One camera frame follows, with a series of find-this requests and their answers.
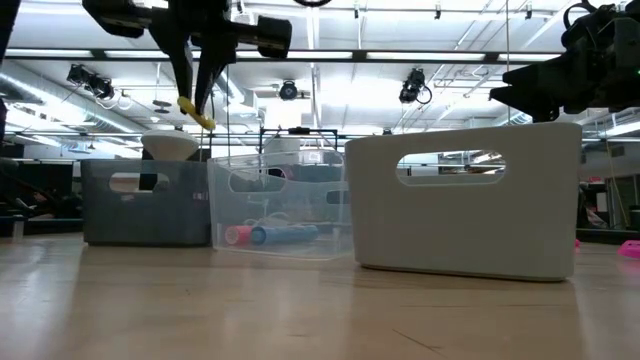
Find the gray plastic bin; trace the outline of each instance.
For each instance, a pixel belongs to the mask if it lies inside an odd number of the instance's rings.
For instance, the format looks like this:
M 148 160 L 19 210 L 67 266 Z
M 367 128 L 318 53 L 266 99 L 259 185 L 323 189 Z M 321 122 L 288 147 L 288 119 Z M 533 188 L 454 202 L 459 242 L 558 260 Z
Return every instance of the gray plastic bin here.
M 84 160 L 81 170 L 87 243 L 210 245 L 205 163 Z

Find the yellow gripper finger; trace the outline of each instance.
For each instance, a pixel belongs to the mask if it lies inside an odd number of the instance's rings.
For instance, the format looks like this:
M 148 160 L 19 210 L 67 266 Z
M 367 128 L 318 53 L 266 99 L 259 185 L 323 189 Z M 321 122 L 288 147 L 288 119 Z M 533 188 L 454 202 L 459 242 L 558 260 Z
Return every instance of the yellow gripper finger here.
M 214 130 L 216 128 L 216 122 L 213 119 L 209 119 L 204 115 L 198 115 L 196 113 L 196 107 L 191 103 L 191 100 L 184 96 L 178 98 L 178 106 L 184 110 L 189 116 L 193 118 L 200 126 L 207 130 Z

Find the wooden table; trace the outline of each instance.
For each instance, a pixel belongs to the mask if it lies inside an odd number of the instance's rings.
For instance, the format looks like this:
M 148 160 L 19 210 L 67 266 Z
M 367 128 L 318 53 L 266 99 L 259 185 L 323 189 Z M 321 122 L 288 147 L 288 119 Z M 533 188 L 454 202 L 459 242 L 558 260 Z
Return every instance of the wooden table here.
M 640 359 L 640 261 L 557 284 L 209 249 L 0 245 L 0 359 Z

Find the clear plastic bin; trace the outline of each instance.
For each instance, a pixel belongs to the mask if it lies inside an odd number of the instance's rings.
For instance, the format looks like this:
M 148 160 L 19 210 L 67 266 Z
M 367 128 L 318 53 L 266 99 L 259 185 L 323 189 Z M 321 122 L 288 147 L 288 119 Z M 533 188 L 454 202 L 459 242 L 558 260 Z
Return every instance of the clear plastic bin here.
M 234 156 L 208 167 L 217 250 L 327 260 L 352 251 L 342 154 Z

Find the storage bin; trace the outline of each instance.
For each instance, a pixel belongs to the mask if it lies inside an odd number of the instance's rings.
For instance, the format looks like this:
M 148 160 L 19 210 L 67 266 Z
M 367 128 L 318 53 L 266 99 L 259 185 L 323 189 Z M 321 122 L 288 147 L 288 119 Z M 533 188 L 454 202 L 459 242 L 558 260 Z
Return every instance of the storage bin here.
M 581 136 L 579 125 L 549 123 L 349 141 L 356 261 L 540 281 L 570 276 Z M 396 173 L 408 154 L 479 149 L 502 154 L 504 173 L 409 182 Z
M 342 154 L 297 151 L 209 160 L 217 250 L 332 259 L 352 249 Z
M 89 244 L 210 246 L 206 163 L 83 160 L 81 172 Z

